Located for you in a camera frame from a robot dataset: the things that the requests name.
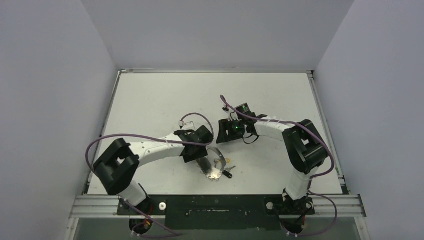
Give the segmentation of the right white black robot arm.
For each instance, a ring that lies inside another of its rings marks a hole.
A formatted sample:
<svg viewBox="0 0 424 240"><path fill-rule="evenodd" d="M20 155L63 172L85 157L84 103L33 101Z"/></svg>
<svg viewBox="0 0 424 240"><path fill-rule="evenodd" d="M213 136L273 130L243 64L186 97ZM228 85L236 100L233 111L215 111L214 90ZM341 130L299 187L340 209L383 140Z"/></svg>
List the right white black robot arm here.
<svg viewBox="0 0 424 240"><path fill-rule="evenodd" d="M293 171L282 192L283 211L287 215L313 215L315 208L309 195L311 177L329 157L315 125L305 119L290 127L265 114L257 119L221 119L216 143L242 140L245 134L268 137L285 144Z"/></svg>

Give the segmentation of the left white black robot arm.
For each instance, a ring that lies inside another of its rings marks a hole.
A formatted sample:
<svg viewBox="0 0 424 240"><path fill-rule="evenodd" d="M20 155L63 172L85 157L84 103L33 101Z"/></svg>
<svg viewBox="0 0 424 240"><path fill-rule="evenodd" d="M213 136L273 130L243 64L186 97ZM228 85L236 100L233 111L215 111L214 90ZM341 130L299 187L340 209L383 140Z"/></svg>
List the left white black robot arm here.
<svg viewBox="0 0 424 240"><path fill-rule="evenodd" d="M109 147L92 165L109 196L119 196L129 203L136 215L149 210L148 194L133 178L143 165L158 160L182 157L192 162L208 155L207 146L214 139L204 125L196 130L180 129L162 138L143 137L143 142L127 142L123 134L117 135Z"/></svg>

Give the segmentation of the key with yellow tag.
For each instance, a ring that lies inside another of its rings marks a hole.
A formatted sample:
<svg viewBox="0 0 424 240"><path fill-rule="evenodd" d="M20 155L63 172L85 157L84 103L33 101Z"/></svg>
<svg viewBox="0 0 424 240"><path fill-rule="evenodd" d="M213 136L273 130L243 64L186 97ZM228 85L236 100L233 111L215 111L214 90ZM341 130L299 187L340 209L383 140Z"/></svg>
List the key with yellow tag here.
<svg viewBox="0 0 424 240"><path fill-rule="evenodd" d="M228 163L228 161L225 159L224 161L222 161L221 159L214 159L214 166L216 167L218 164L224 164L226 165Z"/></svg>

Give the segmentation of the key with black head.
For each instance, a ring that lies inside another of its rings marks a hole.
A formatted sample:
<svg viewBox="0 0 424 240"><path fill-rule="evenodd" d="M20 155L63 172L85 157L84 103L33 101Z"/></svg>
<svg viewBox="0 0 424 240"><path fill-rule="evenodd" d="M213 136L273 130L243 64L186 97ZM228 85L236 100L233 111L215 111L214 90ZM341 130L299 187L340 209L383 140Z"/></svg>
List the key with black head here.
<svg viewBox="0 0 424 240"><path fill-rule="evenodd" d="M231 174L231 171L235 168L236 166L230 166L230 167L225 167L225 168L223 168L222 169L222 175L223 176L225 176L225 177L227 177L227 178L229 178L229 179L232 179L233 178L233 175Z"/></svg>

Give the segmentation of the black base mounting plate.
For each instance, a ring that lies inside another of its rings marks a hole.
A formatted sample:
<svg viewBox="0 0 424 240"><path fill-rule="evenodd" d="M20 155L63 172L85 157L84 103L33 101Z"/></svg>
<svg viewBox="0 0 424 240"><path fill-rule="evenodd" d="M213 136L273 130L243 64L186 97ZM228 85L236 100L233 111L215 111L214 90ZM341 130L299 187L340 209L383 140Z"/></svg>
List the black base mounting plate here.
<svg viewBox="0 0 424 240"><path fill-rule="evenodd" d="M171 230L280 230L299 229L307 215L314 215L311 197L295 203L281 194L271 195L150 195L129 207L123 199L117 215L129 216L130 227L143 223L140 212L162 218Z"/></svg>

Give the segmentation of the aluminium frame rail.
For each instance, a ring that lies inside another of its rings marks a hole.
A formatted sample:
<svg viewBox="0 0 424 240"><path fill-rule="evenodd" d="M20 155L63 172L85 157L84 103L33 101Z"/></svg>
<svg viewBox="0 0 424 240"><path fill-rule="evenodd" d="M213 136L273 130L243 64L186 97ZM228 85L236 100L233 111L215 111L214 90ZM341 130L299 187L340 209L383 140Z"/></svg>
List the aluminium frame rail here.
<svg viewBox="0 0 424 240"><path fill-rule="evenodd" d="M361 218L366 211L360 195L326 194L311 195L314 205L313 218ZM299 215L285 214L282 196L271 195L152 195L151 218L165 219L172 214L192 217L198 213L234 213L241 217L274 215L269 205L279 211L281 218ZM128 207L118 196L77 196L70 217L74 219L143 219L144 216Z"/></svg>

